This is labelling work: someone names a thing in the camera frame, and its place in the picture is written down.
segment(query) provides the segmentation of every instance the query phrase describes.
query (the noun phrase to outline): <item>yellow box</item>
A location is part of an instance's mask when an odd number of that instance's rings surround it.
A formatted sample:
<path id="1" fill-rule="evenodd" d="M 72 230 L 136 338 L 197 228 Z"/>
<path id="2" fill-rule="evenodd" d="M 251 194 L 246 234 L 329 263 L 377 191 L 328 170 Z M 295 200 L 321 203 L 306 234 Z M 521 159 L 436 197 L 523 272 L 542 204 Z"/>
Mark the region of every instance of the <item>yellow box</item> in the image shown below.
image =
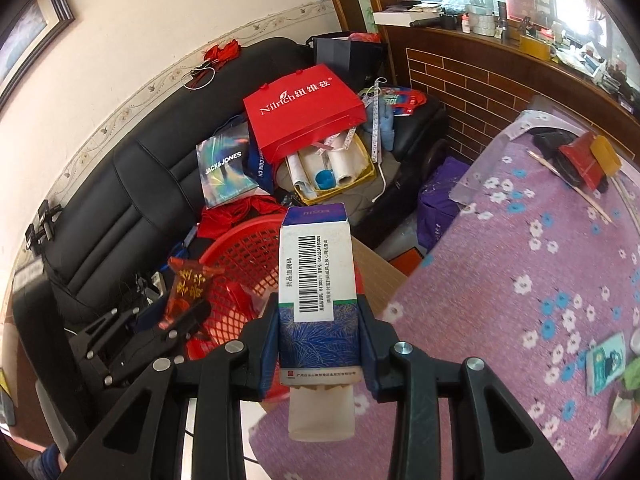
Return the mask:
<path id="1" fill-rule="evenodd" d="M 591 143 L 591 153 L 607 176 L 614 176 L 622 168 L 620 157 L 605 136 L 599 135 L 595 138 Z"/>
<path id="2" fill-rule="evenodd" d="M 520 51 L 542 61 L 551 60 L 551 47 L 544 41 L 537 40 L 531 36 L 520 35 Z"/>
<path id="3" fill-rule="evenodd" d="M 328 189 L 326 191 L 316 189 L 316 194 L 318 195 L 316 198 L 307 198 L 303 196 L 296 188 L 296 194 L 300 197 L 300 200 L 302 200 L 302 202 L 305 205 L 318 204 L 322 202 L 322 200 L 326 200 L 328 198 L 331 198 L 332 196 L 336 196 L 342 193 L 343 191 L 347 191 L 352 187 L 359 186 L 363 182 L 366 182 L 367 180 L 373 180 L 376 177 L 376 167 L 373 165 L 373 162 L 371 161 L 371 157 L 369 156 L 369 153 L 367 153 L 367 149 L 364 147 L 364 144 L 360 140 L 360 137 L 357 135 L 353 136 L 350 149 L 354 147 L 357 147 L 367 158 L 367 167 L 362 171 L 362 173 L 358 176 L 358 178 L 353 182 L 351 182 L 348 186 L 334 187 L 333 189 Z M 289 161 L 287 161 L 287 169 L 289 170 Z"/>

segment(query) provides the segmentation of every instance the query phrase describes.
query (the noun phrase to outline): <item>sofa cushion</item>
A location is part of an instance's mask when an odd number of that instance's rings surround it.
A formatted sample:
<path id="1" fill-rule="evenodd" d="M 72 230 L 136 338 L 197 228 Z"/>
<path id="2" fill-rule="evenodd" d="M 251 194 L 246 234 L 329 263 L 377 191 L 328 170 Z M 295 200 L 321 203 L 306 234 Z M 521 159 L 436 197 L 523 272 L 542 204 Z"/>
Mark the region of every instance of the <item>sofa cushion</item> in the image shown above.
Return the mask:
<path id="1" fill-rule="evenodd" d="M 285 38 L 242 49 L 204 88 L 181 88 L 152 110 L 91 172 L 44 242 L 47 273 L 68 328 L 120 299 L 199 220 L 204 205 L 195 146 L 244 107 L 262 84 L 311 65 Z"/>

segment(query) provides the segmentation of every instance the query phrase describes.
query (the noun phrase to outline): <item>white wall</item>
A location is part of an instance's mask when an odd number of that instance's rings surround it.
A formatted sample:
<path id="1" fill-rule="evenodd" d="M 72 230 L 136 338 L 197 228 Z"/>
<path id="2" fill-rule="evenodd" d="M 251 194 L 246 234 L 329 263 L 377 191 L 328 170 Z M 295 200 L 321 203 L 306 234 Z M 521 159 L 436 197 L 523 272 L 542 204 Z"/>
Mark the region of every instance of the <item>white wall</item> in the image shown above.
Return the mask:
<path id="1" fill-rule="evenodd" d="M 0 290 L 41 200 L 118 106 L 213 38 L 318 0 L 68 1 L 76 21 L 0 111 Z"/>

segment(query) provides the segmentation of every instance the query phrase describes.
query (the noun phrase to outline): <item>red box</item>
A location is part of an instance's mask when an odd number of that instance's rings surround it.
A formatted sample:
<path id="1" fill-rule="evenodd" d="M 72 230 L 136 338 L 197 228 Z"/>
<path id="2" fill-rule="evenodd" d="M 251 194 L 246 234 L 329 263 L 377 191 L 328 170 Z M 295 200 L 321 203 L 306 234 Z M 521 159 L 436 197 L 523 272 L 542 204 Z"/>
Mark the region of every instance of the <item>red box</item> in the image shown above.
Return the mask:
<path id="1" fill-rule="evenodd" d="M 326 65 L 262 85 L 244 99 L 244 107 L 258 147 L 271 164 L 367 118 L 359 97 Z"/>

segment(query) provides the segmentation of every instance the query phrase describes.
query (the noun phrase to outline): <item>purple bag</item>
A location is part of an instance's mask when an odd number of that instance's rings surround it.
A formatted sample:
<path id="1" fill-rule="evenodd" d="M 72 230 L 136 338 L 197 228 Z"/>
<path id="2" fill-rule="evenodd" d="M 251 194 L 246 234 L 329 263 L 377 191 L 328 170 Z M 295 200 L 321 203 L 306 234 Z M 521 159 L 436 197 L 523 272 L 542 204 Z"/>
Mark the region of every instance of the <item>purple bag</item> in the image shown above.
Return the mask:
<path id="1" fill-rule="evenodd" d="M 469 169 L 469 165 L 448 156 L 422 186 L 418 195 L 418 243 L 431 251 L 460 212 L 449 192 Z"/>

